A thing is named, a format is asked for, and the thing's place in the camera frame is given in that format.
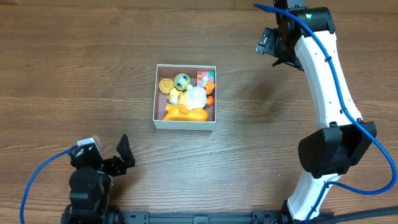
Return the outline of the orange plush dog toy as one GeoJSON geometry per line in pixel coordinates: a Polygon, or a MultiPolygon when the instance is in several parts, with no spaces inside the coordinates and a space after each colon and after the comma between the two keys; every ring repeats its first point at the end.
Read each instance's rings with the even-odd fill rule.
{"type": "Polygon", "coordinates": [[[166,106],[166,115],[164,121],[193,121],[193,122],[207,122],[209,114],[203,108],[195,108],[193,110],[187,109],[184,105],[166,106]]]}

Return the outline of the multicoloured puzzle cube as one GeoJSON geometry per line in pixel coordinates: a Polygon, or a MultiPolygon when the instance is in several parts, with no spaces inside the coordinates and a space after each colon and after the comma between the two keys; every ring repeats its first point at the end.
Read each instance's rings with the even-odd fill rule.
{"type": "Polygon", "coordinates": [[[198,86],[204,87],[209,82],[215,82],[215,73],[213,71],[197,71],[198,86]]]}

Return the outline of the white plush duck toy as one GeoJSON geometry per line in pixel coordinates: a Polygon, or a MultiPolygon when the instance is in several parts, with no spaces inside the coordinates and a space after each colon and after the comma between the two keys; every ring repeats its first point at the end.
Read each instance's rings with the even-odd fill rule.
{"type": "Polygon", "coordinates": [[[173,87],[167,99],[170,104],[183,105],[189,110],[205,108],[206,106],[212,106],[215,101],[212,96],[214,89],[215,84],[213,82],[208,82],[205,86],[188,84],[185,91],[180,91],[173,87]]]}

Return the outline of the white cardboard box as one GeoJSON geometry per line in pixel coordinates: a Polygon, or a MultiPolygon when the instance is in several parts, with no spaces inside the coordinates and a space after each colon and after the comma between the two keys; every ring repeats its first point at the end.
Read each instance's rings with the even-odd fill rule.
{"type": "Polygon", "coordinates": [[[158,64],[155,74],[155,91],[154,91],[154,106],[152,120],[157,129],[185,129],[185,130],[201,130],[212,131],[216,124],[216,67],[205,65],[167,65],[158,64]],[[159,90],[159,82],[164,78],[169,78],[174,81],[174,78],[179,73],[186,73],[191,78],[191,85],[197,85],[197,71],[213,71],[215,73],[215,89],[212,96],[214,103],[212,106],[206,106],[205,111],[209,114],[207,122],[193,122],[193,121],[164,121],[166,115],[166,106],[170,104],[166,94],[159,90]]]}

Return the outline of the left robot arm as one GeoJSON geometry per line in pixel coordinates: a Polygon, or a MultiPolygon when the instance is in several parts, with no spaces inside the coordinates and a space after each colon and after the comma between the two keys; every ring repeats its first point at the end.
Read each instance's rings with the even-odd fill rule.
{"type": "Polygon", "coordinates": [[[113,178],[135,166],[128,136],[123,134],[116,151],[119,156],[103,159],[97,136],[76,142],[68,155],[76,171],[70,176],[70,204],[62,213],[62,224],[125,224],[117,205],[109,206],[113,178]]]}

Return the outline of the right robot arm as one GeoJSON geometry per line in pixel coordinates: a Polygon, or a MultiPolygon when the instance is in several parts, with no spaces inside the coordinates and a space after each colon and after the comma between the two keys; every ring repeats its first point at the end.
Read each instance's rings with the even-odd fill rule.
{"type": "Polygon", "coordinates": [[[284,202],[279,223],[321,221],[320,207],[332,186],[355,166],[376,137],[376,125],[365,122],[346,84],[337,52],[336,28],[326,7],[305,1],[274,1],[258,8],[276,16],[256,52],[275,57],[306,75],[315,108],[316,131],[298,144],[303,172],[284,202]]]}

